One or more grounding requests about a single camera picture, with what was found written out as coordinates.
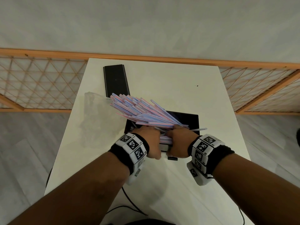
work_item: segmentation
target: forearm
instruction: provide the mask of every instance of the forearm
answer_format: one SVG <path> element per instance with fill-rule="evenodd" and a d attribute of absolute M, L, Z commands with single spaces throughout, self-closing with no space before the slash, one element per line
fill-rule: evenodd
<path fill-rule="evenodd" d="M 98 225 L 128 177 L 128 167 L 106 152 L 10 224 Z"/>
<path fill-rule="evenodd" d="M 231 154 L 213 176 L 255 224 L 300 224 L 300 189 L 276 174 Z"/>

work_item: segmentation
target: left hand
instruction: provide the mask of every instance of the left hand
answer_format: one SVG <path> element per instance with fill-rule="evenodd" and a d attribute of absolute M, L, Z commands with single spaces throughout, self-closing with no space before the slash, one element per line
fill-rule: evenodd
<path fill-rule="evenodd" d="M 142 126 L 139 129 L 134 129 L 133 133 L 142 136 L 149 145 L 149 153 L 147 157 L 159 160 L 161 158 L 161 151 L 159 149 L 160 132 L 153 126 Z"/>

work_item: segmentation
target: white table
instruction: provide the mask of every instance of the white table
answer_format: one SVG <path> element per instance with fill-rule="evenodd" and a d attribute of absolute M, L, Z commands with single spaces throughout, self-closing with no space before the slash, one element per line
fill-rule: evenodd
<path fill-rule="evenodd" d="M 116 64 L 125 65 L 132 96 L 153 99 L 166 110 L 198 114 L 200 127 L 208 128 L 202 134 L 218 137 L 249 159 L 218 67 L 90 58 L 45 194 L 109 150 L 122 135 L 125 119 L 120 121 L 120 131 L 112 139 L 97 136 L 96 140 L 103 141 L 102 147 L 86 147 L 80 128 L 84 120 L 84 94 L 90 91 L 105 97 L 103 66 Z M 242 224 L 237 205 L 215 180 L 201 187 L 196 184 L 186 168 L 188 161 L 190 158 L 148 159 L 137 180 L 124 188 L 150 218 L 175 224 Z M 120 191 L 111 208 L 124 204 L 130 205 Z M 141 214 L 120 208 L 108 214 L 101 224 L 124 224 L 141 218 Z M 245 219 L 246 224 L 252 224 L 246 216 Z"/>

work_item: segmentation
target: wristband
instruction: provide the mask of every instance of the wristband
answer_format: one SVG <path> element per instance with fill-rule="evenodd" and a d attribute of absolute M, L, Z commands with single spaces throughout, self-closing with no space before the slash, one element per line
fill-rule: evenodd
<path fill-rule="evenodd" d="M 192 161 L 187 164 L 187 167 L 197 184 L 203 185 L 205 183 L 203 177 L 212 178 L 211 174 L 218 163 L 232 153 L 234 151 L 218 138 L 209 134 L 199 136 L 188 147 L 188 154 L 192 156 Z"/>
<path fill-rule="evenodd" d="M 127 133 L 117 140 L 109 151 L 129 168 L 131 183 L 142 168 L 142 163 L 149 152 L 149 145 L 137 133 Z"/>

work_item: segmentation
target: hand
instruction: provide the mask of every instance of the hand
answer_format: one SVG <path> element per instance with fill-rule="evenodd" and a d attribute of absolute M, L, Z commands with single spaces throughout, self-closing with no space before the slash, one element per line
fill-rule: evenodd
<path fill-rule="evenodd" d="M 174 125 L 174 129 L 166 134 L 173 139 L 173 147 L 167 151 L 167 156 L 174 156 L 177 158 L 187 158 L 189 145 L 199 137 L 198 134 L 184 128 L 180 125 Z"/>
<path fill-rule="evenodd" d="M 142 126 L 139 129 L 134 129 L 133 133 L 142 136 L 149 145 L 149 153 L 147 157 L 159 160 L 161 158 L 161 151 L 159 149 L 160 132 L 153 126 Z"/>

